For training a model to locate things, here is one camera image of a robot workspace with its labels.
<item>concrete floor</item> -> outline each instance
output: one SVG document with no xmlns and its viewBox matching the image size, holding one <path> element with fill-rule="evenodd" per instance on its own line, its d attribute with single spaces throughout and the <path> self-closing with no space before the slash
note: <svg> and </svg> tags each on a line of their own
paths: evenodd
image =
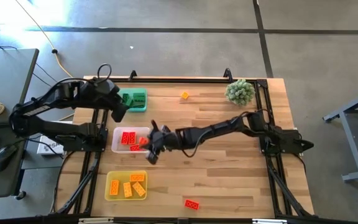
<svg viewBox="0 0 358 224">
<path fill-rule="evenodd" d="M 252 0 L 21 1 L 42 25 L 74 27 L 196 27 L 256 29 Z M 358 1 L 259 0 L 266 29 L 358 29 Z M 16 3 L 0 7 L 0 23 L 30 25 Z M 40 49 L 38 63 L 56 79 L 65 74 L 41 32 L 0 31 L 0 44 Z M 114 73 L 220 77 L 226 67 L 236 77 L 266 77 L 258 34 L 163 34 L 49 32 L 63 64 L 76 77 L 96 73 L 104 62 Z M 273 75 L 284 78 L 295 125 L 315 147 L 305 153 L 315 213 L 358 221 L 358 181 L 339 121 L 321 117 L 358 95 L 358 35 L 266 35 Z M 38 68 L 35 73 L 53 83 Z M 33 79 L 28 96 L 48 89 Z M 51 111 L 58 119 L 70 110 Z M 0 218 L 47 214 L 57 169 L 26 172 L 20 202 L 0 198 Z"/>
</svg>

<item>clear plastic container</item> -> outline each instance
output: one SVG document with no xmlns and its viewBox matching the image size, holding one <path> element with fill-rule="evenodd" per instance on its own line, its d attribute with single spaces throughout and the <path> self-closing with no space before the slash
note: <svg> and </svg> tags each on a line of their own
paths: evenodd
<svg viewBox="0 0 358 224">
<path fill-rule="evenodd" d="M 139 184 L 145 190 L 145 194 L 139 196 L 139 194 L 134 189 L 133 185 L 136 182 L 131 182 L 131 174 L 143 174 L 144 181 L 139 181 Z M 110 186 L 112 180 L 118 180 L 118 194 L 110 195 Z M 124 195 L 124 183 L 131 183 L 132 196 L 125 198 Z M 107 173 L 106 177 L 106 190 L 104 191 L 104 199 L 108 201 L 112 200 L 144 200 L 147 197 L 147 173 L 144 170 L 134 170 L 134 171 L 110 171 Z"/>
<path fill-rule="evenodd" d="M 147 135 L 150 134 L 150 128 L 148 127 L 118 127 L 114 128 L 114 132 L 112 134 L 112 143 L 111 150 L 116 153 L 121 154 L 137 154 L 137 153 L 147 153 L 146 150 L 141 149 L 140 151 L 131 151 L 131 145 L 121 144 L 121 138 L 123 132 L 135 132 L 136 133 L 136 144 L 139 144 L 139 138 L 144 137 L 147 138 Z"/>
</svg>

